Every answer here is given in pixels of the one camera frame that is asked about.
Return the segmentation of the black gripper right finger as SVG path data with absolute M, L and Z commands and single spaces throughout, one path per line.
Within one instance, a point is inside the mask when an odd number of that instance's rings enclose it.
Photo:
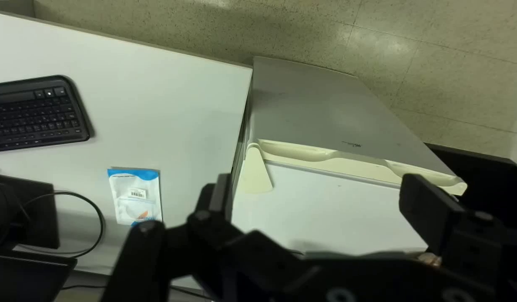
M 444 302 L 517 302 L 517 229 L 466 209 L 420 175 L 404 177 L 400 212 L 456 277 Z

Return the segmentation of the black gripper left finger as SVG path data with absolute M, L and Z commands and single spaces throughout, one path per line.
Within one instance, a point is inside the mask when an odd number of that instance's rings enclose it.
M 261 232 L 231 224 L 232 177 L 202 189 L 185 224 L 135 225 L 103 294 L 103 302 L 169 302 L 177 279 L 194 277 L 216 302 L 296 302 L 303 262 Z

